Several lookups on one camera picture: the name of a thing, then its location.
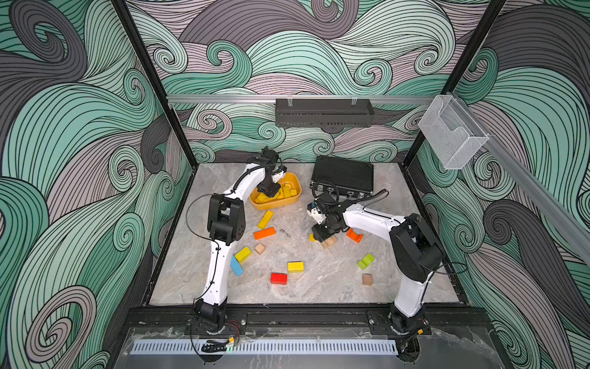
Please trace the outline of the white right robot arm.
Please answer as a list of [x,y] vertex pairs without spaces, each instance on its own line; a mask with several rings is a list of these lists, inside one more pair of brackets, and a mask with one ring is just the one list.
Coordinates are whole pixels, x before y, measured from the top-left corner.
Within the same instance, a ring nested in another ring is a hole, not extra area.
[[426,327],[422,317],[427,287],[442,265],[439,239],[418,214],[390,215],[368,208],[368,202],[386,194],[382,190],[367,198],[340,199],[340,194],[314,195],[307,214],[315,221],[311,231],[316,241],[325,243],[334,235],[360,230],[390,243],[402,274],[396,298],[390,308],[393,331],[409,335]]

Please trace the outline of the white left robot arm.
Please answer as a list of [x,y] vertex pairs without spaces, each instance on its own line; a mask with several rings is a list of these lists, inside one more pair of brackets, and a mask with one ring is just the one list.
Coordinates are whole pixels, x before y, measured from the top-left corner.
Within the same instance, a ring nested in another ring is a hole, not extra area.
[[246,230],[244,200],[255,189],[268,197],[275,196],[286,173],[279,154],[264,147],[247,160],[240,177],[226,191],[213,193],[209,198],[205,239],[210,241],[210,263],[204,290],[195,299],[194,310],[204,324],[217,331],[225,326],[233,250]]

